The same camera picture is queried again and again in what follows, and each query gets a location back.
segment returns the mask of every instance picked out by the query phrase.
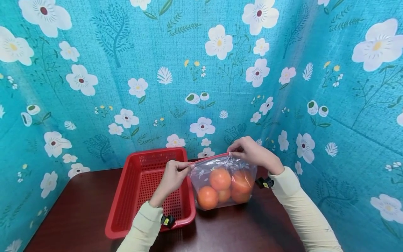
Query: table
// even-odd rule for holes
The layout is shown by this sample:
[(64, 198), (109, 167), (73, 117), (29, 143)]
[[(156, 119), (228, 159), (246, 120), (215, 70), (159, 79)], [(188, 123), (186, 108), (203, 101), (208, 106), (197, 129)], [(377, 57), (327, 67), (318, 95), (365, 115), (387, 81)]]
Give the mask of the table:
[[(72, 178), (25, 252), (115, 252), (104, 234), (122, 169)], [(258, 177), (267, 177), (259, 167)], [(303, 252), (302, 242), (269, 189), (254, 186), (249, 203), (207, 212), (182, 229), (161, 233), (152, 252)]]

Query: clear plastic bag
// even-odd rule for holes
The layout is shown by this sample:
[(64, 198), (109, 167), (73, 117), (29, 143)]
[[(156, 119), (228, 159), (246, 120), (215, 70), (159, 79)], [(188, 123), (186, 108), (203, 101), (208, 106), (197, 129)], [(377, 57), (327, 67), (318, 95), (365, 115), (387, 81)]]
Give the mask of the clear plastic bag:
[(194, 162), (190, 180), (196, 207), (202, 210), (248, 202), (257, 166), (224, 153)]

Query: yellow flower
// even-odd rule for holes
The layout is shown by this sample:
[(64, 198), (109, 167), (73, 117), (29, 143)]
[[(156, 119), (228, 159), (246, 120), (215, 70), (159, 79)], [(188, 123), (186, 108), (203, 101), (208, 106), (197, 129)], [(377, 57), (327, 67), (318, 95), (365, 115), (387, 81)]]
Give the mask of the yellow flower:
[(327, 68), (328, 65), (330, 65), (330, 61), (326, 62), (323, 68)]

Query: red plastic basket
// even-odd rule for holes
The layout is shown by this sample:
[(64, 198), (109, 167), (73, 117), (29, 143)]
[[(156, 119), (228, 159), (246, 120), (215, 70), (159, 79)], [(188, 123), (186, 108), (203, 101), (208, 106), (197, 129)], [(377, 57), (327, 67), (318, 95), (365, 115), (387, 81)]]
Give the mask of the red plastic basket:
[[(110, 239), (125, 237), (141, 205), (150, 200), (169, 160), (187, 161), (184, 148), (148, 150), (130, 154), (123, 167), (112, 207), (106, 222), (105, 234)], [(163, 203), (164, 215), (172, 215), (171, 229), (190, 224), (196, 215), (192, 183), (188, 177), (181, 187)], [(169, 230), (161, 226), (160, 232)]]

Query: sleeve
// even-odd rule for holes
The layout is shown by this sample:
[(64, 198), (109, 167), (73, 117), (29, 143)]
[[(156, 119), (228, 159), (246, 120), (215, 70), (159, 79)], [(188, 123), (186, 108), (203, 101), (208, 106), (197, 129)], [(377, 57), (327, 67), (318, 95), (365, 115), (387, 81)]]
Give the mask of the sleeve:
[(307, 252), (342, 252), (326, 218), (302, 190), (297, 176), (289, 167), (280, 175), (269, 174), (274, 181), (273, 193), (287, 211)]
[(131, 229), (116, 252), (148, 252), (161, 228), (162, 208), (146, 201), (134, 217)]

